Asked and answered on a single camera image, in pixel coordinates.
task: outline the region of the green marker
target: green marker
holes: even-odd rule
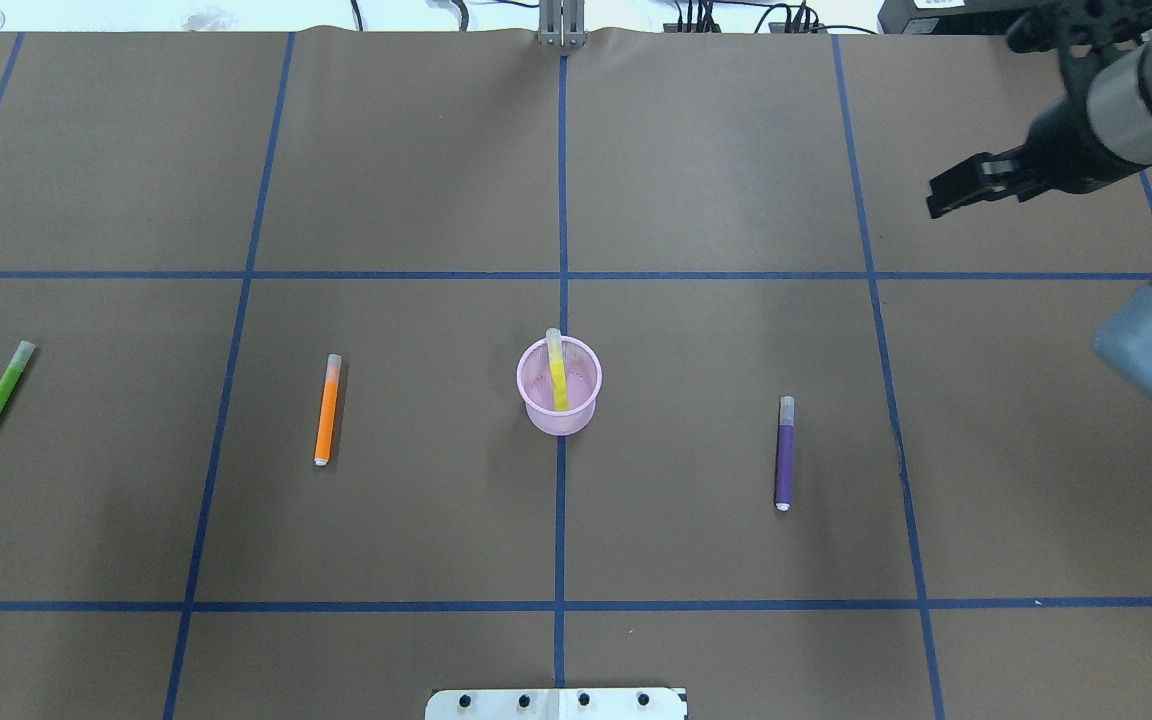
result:
[[[29,362],[29,356],[33,355],[36,347],[32,342],[20,341],[17,354],[12,356],[12,363],[3,371],[3,379],[0,381],[0,415],[3,414],[3,408],[12,397],[15,384],[20,381],[20,373],[24,372],[24,365]]]

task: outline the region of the pink plastic cup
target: pink plastic cup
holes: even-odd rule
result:
[[[585,427],[594,416],[594,400],[602,388],[602,365],[598,355],[576,338],[563,336],[563,365],[567,369],[567,401],[571,410],[554,411],[554,384],[550,379],[550,355],[545,338],[532,343],[518,359],[518,395],[526,417],[541,432],[570,435]]]

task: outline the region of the yellow marker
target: yellow marker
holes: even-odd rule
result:
[[[319,468],[332,458],[332,430],[340,388],[340,356],[328,355],[328,377],[323,382],[323,407],[319,409],[319,439],[314,444],[314,464]]]
[[[554,411],[571,410],[567,402],[567,367],[563,364],[563,333],[558,328],[545,331],[545,347],[550,351],[550,378],[554,384]]]

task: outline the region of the white label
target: white label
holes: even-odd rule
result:
[[[932,35],[941,18],[915,18],[905,23],[905,35]]]

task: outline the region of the purple marker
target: purple marker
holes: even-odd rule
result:
[[[790,510],[794,487],[794,397],[781,397],[781,429],[776,434],[776,509]]]

